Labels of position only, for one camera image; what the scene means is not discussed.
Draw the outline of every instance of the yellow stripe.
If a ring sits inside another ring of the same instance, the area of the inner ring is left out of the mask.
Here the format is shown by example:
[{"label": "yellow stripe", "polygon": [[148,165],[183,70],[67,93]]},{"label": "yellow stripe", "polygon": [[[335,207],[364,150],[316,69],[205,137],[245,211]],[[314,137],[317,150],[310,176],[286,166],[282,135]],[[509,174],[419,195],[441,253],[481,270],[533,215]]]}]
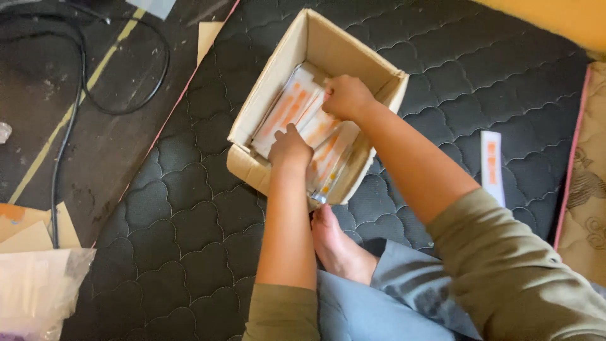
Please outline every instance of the yellow stripe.
[{"label": "yellow stripe", "polygon": [[[135,11],[135,14],[133,14],[133,18],[141,19],[143,17],[143,14],[145,14],[145,10],[142,10],[139,8],[139,9],[137,9],[137,11]],[[99,80],[99,76],[101,75],[101,72],[103,72],[103,69],[106,67],[110,58],[113,56],[113,54],[118,49],[118,43],[120,43],[122,40],[124,40],[126,37],[128,37],[130,35],[130,32],[132,32],[133,29],[135,28],[135,26],[137,26],[137,21],[134,21],[134,20],[130,20],[126,24],[126,26],[124,26],[124,29],[122,29],[122,32],[116,39],[116,42],[109,48],[109,50],[107,50],[107,53],[105,53],[105,56],[103,57],[103,59],[101,60],[101,62],[97,66],[97,68],[95,69],[95,72],[93,72],[90,79],[88,80],[87,86],[89,89],[92,89],[95,86],[95,84],[97,83],[97,81]],[[78,105],[80,105],[82,103],[82,101],[84,100],[85,97],[86,97],[86,95],[84,94],[84,92],[82,92],[80,103],[78,103]],[[9,203],[14,204],[15,202],[17,202],[17,199],[19,199],[19,196],[21,196],[21,194],[23,193],[23,190],[25,189],[27,184],[32,180],[32,178],[34,177],[34,174],[36,174],[36,172],[40,168],[40,165],[42,164],[42,162],[48,155],[50,146],[52,146],[55,138],[57,137],[57,134],[59,133],[59,130],[61,130],[61,128],[63,128],[67,124],[67,122],[69,122],[70,118],[72,117],[72,110],[73,110],[73,104],[69,107],[69,109],[67,109],[65,115],[63,115],[63,118],[61,119],[61,122],[59,122],[59,124],[57,124],[53,133],[50,134],[48,140],[46,141],[46,143],[44,143],[42,149],[40,150],[40,153],[38,153],[38,156],[34,159],[34,162],[32,162],[32,165],[27,170],[27,173],[25,173],[25,176],[23,176],[23,179],[19,183],[19,186],[17,186],[17,189],[15,189],[15,192],[10,197],[10,200],[8,201]]]}]

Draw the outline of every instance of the black quilted mattress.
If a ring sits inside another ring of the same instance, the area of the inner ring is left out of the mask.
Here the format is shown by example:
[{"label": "black quilted mattress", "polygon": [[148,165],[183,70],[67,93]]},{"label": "black quilted mattress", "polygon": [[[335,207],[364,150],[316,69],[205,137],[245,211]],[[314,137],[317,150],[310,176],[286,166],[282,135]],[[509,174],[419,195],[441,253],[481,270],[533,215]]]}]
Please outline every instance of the black quilted mattress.
[{"label": "black quilted mattress", "polygon": [[[480,131],[502,134],[507,207],[544,239],[587,59],[572,42],[464,0],[244,1],[98,238],[64,340],[239,340],[265,198],[225,167],[226,137],[266,60],[311,7],[409,73],[398,113],[480,180]],[[341,227],[431,249],[377,158]]]}]

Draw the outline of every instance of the person's left hand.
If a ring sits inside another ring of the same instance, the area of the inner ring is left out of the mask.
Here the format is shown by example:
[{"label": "person's left hand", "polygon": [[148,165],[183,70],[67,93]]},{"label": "person's left hand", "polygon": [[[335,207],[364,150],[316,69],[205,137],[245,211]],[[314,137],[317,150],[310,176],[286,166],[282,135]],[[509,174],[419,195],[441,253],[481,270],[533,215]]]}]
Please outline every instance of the person's left hand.
[{"label": "person's left hand", "polygon": [[286,126],[286,133],[277,131],[276,142],[271,145],[269,162],[273,167],[285,164],[305,169],[313,157],[313,149],[305,143],[294,124]]}]

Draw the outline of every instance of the stack of packets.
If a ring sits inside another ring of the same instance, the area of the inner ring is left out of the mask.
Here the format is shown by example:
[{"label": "stack of packets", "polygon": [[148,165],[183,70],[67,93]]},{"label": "stack of packets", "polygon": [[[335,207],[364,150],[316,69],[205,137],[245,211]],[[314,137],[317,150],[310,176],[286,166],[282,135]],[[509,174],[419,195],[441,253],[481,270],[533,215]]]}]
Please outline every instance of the stack of packets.
[{"label": "stack of packets", "polygon": [[360,132],[354,122],[339,121],[322,111],[324,93],[324,89],[313,82],[310,72],[302,67],[295,69],[251,142],[255,151],[267,158],[276,141],[274,134],[278,130],[286,132],[286,125],[293,123],[303,140],[314,149],[306,184],[309,196],[321,203],[328,200]]}]

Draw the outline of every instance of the yellow wall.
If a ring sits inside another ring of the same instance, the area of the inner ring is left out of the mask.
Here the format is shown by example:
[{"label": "yellow wall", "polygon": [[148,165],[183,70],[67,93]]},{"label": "yellow wall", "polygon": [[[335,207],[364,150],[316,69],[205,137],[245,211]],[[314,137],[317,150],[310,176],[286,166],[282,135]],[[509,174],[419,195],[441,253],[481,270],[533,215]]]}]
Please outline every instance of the yellow wall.
[{"label": "yellow wall", "polygon": [[606,0],[476,0],[606,55]]}]

